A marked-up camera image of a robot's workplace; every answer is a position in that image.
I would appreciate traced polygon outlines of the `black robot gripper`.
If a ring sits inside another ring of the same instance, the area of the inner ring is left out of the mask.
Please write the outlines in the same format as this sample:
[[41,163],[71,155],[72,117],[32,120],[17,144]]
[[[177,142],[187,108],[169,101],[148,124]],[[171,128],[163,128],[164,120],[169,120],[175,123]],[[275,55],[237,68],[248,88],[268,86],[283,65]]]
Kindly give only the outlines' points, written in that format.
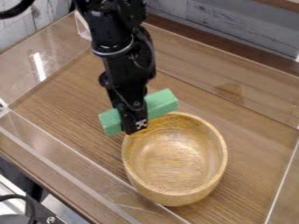
[[155,46],[147,29],[136,29],[125,42],[101,45],[92,52],[103,59],[105,71],[99,77],[112,107],[117,108],[121,130],[128,134],[147,128],[144,98],[147,83],[155,77]]

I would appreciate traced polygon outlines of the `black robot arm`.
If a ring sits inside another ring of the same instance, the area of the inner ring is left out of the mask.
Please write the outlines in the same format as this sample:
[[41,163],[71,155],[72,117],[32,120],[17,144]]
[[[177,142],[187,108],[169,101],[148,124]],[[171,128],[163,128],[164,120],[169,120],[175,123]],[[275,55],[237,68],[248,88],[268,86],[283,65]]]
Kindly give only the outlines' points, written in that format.
[[145,0],[73,0],[89,30],[91,48],[103,59],[99,84],[133,134],[147,127],[147,83],[155,77],[155,45],[145,21]]

